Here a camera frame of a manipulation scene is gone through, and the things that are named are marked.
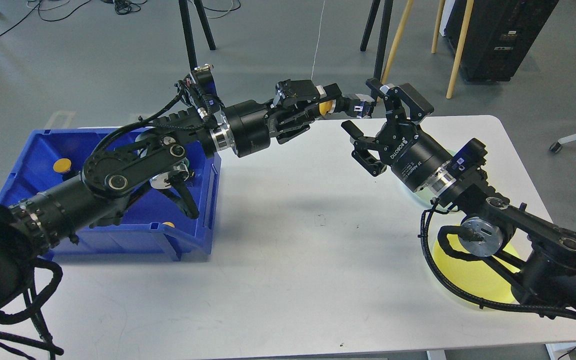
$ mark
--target table leg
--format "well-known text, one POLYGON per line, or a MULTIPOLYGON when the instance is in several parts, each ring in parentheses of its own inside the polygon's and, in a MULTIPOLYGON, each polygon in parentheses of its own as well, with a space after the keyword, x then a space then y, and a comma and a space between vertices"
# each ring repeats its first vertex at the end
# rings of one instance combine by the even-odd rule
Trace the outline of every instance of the table leg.
POLYGON ((381 76, 382 84, 386 84, 386 81, 388 80, 388 75, 391 72, 391 67, 393 66, 393 61, 395 60, 395 54, 397 54, 397 48, 400 47, 404 29, 406 28, 406 23, 408 22, 410 10, 412 10, 412 5, 414 2, 415 0, 407 0, 404 13, 401 15, 401 20, 399 21, 399 26, 397 27, 397 32, 395 33, 395 38, 392 41, 390 53, 388 54, 388 61, 386 61, 386 68, 383 69, 383 75, 381 76))
POLYGON ((181 13, 181 25, 183 26, 183 38, 185 38, 185 50, 188 53, 190 70, 197 68, 197 54, 195 54, 195 41, 193 40, 193 28, 190 26, 190 12, 187 0, 179 0, 179 12, 181 13))
POLYGON ((444 6, 446 0, 439 0, 439 9, 437 10, 437 19, 434 21, 434 35, 432 35, 432 48, 430 52, 435 54, 437 52, 437 39, 439 38, 439 26, 442 23, 442 15, 444 14, 444 6))
MULTIPOLYGON (((379 30, 379 44, 377 45, 377 59, 374 62, 374 72, 372 76, 377 79, 382 78, 382 68, 384 66, 384 55, 386 54, 386 40, 388 40, 388 28, 391 25, 391 13, 393 13, 393 0, 386 0, 383 5, 383 16, 381 18, 381 29, 379 30)), ((377 92, 373 91, 370 96, 377 99, 377 92)))
POLYGON ((377 18, 377 10, 379 10, 379 4, 381 2, 381 0, 372 0, 372 4, 370 5, 370 12, 368 13, 368 21, 366 21, 366 28, 363 30, 363 37, 361 38, 359 51, 366 51, 366 47, 368 47, 368 39, 370 39, 370 33, 373 32, 373 25, 375 24, 375 18, 377 18))
POLYGON ((462 53, 464 52, 464 44, 466 43, 466 34, 468 34, 468 25, 471 22, 471 15, 473 14, 474 3, 475 0, 467 0, 466 2, 466 12, 463 14, 461 32, 459 34, 459 42, 457 43, 457 51, 454 53, 454 63, 452 64, 452 73, 450 74, 450 82, 448 83, 446 99, 451 99, 453 97, 455 82, 457 82, 457 74, 459 73, 459 64, 462 62, 462 53))

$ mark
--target tripod leg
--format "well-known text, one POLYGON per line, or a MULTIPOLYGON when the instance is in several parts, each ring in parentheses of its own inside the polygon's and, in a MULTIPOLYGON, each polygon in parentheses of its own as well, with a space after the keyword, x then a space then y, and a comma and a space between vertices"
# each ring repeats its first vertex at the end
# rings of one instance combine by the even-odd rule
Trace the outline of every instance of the tripod leg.
POLYGON ((391 68, 393 67, 395 55, 397 54, 397 48, 400 47, 400 42, 402 41, 404 29, 406 28, 406 23, 408 22, 410 10, 412 9, 412 5, 414 2, 415 0, 407 0, 404 13, 401 15, 401 20, 399 21, 399 26, 397 27, 397 32, 395 32, 395 38, 392 41, 392 46, 390 47, 390 53, 388 54, 388 61, 386 61, 386 68, 383 69, 383 75, 381 76, 382 84, 386 84, 386 81, 388 80, 388 74, 390 74, 391 68))
POLYGON ((210 50, 215 50, 215 39, 213 39, 213 33, 210 31, 210 25, 208 25, 208 18, 206 17, 206 10, 204 9, 204 4, 202 0, 194 0, 194 7, 197 8, 197 14, 199 14, 199 21, 201 21, 201 27, 203 28, 203 34, 206 36, 206 41, 208 41, 208 48, 210 50))
POLYGON ((471 23, 471 15, 473 14, 473 5, 475 0, 466 0, 466 11, 463 14, 463 21, 461 23, 461 33, 459 34, 459 42, 457 43, 457 51, 454 53, 454 63, 452 63, 452 73, 450 74, 450 82, 448 83, 448 92, 446 92, 446 99, 453 97, 455 90, 455 83, 457 82, 457 74, 459 73, 459 64, 462 62, 462 53, 464 52, 464 44, 466 44, 466 35, 468 34, 468 25, 471 23))
POLYGON ((372 0, 370 12, 368 13, 368 21, 366 22, 366 28, 363 30, 363 37, 361 38, 359 51, 366 51, 366 47, 368 47, 368 39, 370 39, 370 33, 373 32, 373 25, 375 25, 375 18, 377 18, 379 3, 381 3, 381 0, 372 0))
POLYGON ((183 26, 183 37, 185 38, 185 50, 188 52, 188 64, 190 65, 190 70, 193 70, 197 68, 197 54, 195 54, 195 41, 193 40, 193 28, 190 26, 187 0, 179 0, 179 11, 181 12, 181 25, 183 26))
MULTIPOLYGON (((383 16, 381 18, 381 29, 379 30, 379 45, 377 45, 377 59, 374 62, 373 77, 382 78, 382 68, 384 67, 384 55, 386 54, 386 41, 388 40, 388 28, 391 25, 391 13, 393 13, 393 0, 386 0, 383 5, 383 16)), ((377 92, 373 91, 370 96, 377 99, 377 92)))
POLYGON ((439 0, 439 9, 437 9, 437 19, 434 21, 434 35, 432 36, 432 48, 430 52, 435 54, 437 52, 437 39, 439 39, 439 26, 442 23, 442 15, 444 14, 444 6, 446 0, 439 0))

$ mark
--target black speaker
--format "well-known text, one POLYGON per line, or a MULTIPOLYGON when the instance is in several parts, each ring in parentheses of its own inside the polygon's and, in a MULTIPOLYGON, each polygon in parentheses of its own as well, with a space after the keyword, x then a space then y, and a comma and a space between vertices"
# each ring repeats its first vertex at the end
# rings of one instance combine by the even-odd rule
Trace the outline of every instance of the black speaker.
MULTIPOLYGON (((558 0, 475 0, 461 55, 469 82, 508 82, 528 54, 558 0)), ((457 0, 446 39, 457 49, 466 0, 457 0)))

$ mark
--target caster wheel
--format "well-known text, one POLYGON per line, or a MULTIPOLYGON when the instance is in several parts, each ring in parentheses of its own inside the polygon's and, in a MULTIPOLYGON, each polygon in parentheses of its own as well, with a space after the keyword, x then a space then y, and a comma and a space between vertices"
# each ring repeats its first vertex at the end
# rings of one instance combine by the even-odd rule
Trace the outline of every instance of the caster wheel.
POLYGON ((551 152, 557 154, 558 152, 562 151, 563 145, 560 144, 559 141, 556 141, 555 143, 553 143, 550 148, 548 150, 550 150, 551 152))

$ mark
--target screw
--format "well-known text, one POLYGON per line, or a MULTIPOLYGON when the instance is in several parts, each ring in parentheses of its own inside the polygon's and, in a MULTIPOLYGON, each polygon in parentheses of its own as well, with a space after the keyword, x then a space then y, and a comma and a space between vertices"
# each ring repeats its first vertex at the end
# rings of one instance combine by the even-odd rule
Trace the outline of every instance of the screw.
POLYGON ((493 207, 496 208, 503 208, 504 207, 504 203, 499 200, 498 198, 491 198, 489 201, 489 204, 492 205, 493 207))
POLYGON ((186 150, 181 145, 172 145, 170 146, 170 154, 173 157, 181 158, 186 155, 186 150))
POLYGON ((108 185, 116 191, 121 191, 128 186, 128 179, 123 175, 112 175, 108 179, 108 185))
POLYGON ((164 145, 170 145, 170 144, 174 144, 177 141, 175 141, 175 138, 172 136, 164 136, 161 138, 161 143, 164 145))

